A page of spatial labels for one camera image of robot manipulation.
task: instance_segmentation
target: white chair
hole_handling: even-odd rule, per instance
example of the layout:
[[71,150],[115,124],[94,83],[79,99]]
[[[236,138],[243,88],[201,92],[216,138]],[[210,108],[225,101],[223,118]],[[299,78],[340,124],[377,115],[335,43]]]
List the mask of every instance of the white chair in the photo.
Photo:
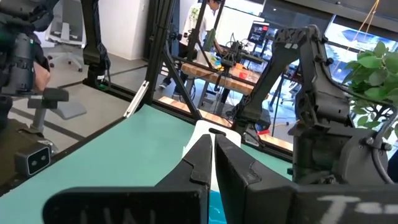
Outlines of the white chair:
[[74,63],[78,71],[83,68],[79,61],[83,57],[73,54],[76,48],[82,49],[86,45],[86,32],[83,20],[81,2],[77,0],[61,0],[54,7],[54,20],[45,33],[47,41],[54,42],[62,46],[63,52],[49,53],[48,59],[50,67],[54,67],[54,62],[68,59],[68,63]]

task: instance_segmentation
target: teal table surface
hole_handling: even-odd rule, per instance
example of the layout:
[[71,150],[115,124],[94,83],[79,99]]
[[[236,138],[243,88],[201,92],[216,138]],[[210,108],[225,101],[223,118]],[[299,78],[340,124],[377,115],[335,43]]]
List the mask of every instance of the teal table surface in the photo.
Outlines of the teal table surface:
[[[70,187],[153,186],[181,160],[194,126],[144,106],[74,153],[0,197],[0,223],[42,223],[53,194]],[[247,146],[243,150],[284,175],[288,162]],[[210,198],[210,223],[224,223],[220,193]]]

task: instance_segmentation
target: floor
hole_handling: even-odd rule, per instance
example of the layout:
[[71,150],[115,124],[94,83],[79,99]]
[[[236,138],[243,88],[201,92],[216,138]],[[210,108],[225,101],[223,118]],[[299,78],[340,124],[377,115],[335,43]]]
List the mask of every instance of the floor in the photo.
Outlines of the floor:
[[[45,49],[45,53],[46,55],[51,55],[52,52],[59,50],[58,48]],[[114,74],[112,82],[137,91],[144,81],[146,62],[142,60],[128,61],[113,55],[109,57],[112,63],[111,74]],[[44,134],[47,139],[55,143],[59,150],[66,149],[77,141],[120,118],[128,107],[129,103],[126,101],[82,85],[80,82],[86,77],[86,67],[83,67],[83,72],[78,72],[75,65],[69,65],[67,60],[61,60],[55,62],[55,67],[52,69],[51,74],[52,78],[49,86],[61,87],[68,90],[70,101],[83,104],[87,110],[87,114],[66,121],[51,111],[47,112]],[[163,76],[159,75],[158,84],[161,83],[163,78]],[[199,96],[199,91],[203,88],[204,82],[197,80],[195,84],[197,89],[196,96]],[[162,96],[170,97],[173,90],[174,84],[171,84],[164,90],[157,90],[154,97],[157,99]],[[240,94],[232,92],[228,99],[229,105],[225,106],[224,112],[230,110],[232,105],[239,102],[240,97]],[[198,98],[194,99],[195,104],[198,103]],[[210,104],[206,104],[202,109],[209,111],[210,106]],[[14,107],[9,117],[30,125],[34,112],[33,109],[27,108],[27,99],[19,99],[14,101]],[[287,135],[287,130],[292,127],[295,120],[291,118],[292,112],[293,109],[290,103],[279,107],[275,123],[282,123],[283,125],[275,128],[275,137],[292,142],[292,137]]]

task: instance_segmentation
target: white shirt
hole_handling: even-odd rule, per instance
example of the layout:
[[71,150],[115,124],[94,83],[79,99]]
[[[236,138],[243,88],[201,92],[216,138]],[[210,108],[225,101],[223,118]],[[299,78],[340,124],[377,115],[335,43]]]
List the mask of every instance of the white shirt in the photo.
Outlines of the white shirt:
[[[190,35],[191,30],[194,29],[197,25],[199,12],[201,8],[201,3],[194,4],[188,12],[188,17],[185,20],[184,29],[182,31],[182,35],[187,33],[187,36]],[[214,28],[214,23],[216,21],[216,17],[213,14],[213,10],[211,10],[210,6],[206,4],[206,10],[203,15],[203,19],[201,21],[200,29],[199,29],[199,41],[203,45],[203,39],[205,38],[205,34],[207,31],[212,30]],[[188,46],[188,38],[182,37],[181,44]]]

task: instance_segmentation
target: green plant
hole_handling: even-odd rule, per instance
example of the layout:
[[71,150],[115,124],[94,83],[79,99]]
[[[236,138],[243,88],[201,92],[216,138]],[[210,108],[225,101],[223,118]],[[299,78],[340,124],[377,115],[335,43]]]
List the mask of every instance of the green plant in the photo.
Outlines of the green plant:
[[[347,64],[351,72],[344,79],[353,92],[377,101],[389,101],[398,106],[398,53],[378,42],[373,51],[365,50],[357,55],[357,60]],[[361,116],[358,126],[373,129],[390,118],[388,106],[380,106],[358,98],[351,99],[353,111]],[[392,131],[398,136],[398,125],[390,127],[384,137]]]

